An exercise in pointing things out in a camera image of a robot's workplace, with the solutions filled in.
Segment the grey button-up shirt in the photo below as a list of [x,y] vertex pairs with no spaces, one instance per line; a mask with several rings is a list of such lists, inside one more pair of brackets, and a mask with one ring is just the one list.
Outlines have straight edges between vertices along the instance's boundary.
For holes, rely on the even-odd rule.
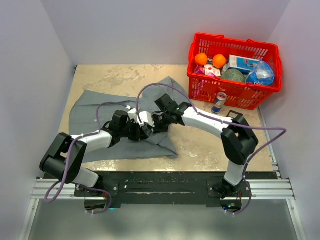
[[[97,131],[112,119],[117,110],[125,106],[139,107],[141,111],[153,113],[159,110],[155,101],[168,94],[178,104],[186,102],[187,92],[171,77],[143,91],[139,99],[127,96],[103,94],[86,90],[72,107],[69,114],[69,134],[80,135]],[[85,155],[83,162],[124,159],[177,158],[178,152],[168,133],[152,134],[148,139],[135,142],[122,138],[110,148],[98,149]]]

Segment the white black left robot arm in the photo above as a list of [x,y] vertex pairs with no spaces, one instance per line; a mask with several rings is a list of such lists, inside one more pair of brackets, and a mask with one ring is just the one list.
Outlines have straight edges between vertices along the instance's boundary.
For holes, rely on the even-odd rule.
[[82,167],[85,155],[111,148],[122,138],[134,142],[145,140],[154,126],[152,114],[147,111],[137,113],[135,108],[128,112],[117,110],[100,130],[80,135],[59,133],[39,168],[62,184],[86,186],[88,193],[99,196],[104,190],[104,184],[99,181],[98,174]]

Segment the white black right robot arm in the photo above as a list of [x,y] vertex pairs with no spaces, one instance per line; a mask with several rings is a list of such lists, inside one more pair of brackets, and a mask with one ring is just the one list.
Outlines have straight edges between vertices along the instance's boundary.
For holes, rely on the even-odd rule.
[[203,130],[222,141],[229,160],[227,171],[212,189],[221,199],[235,197],[241,190],[248,158],[254,153],[259,140],[243,116],[220,117],[204,112],[192,104],[177,104],[168,94],[155,101],[160,112],[153,113],[155,132],[165,132],[172,124]]

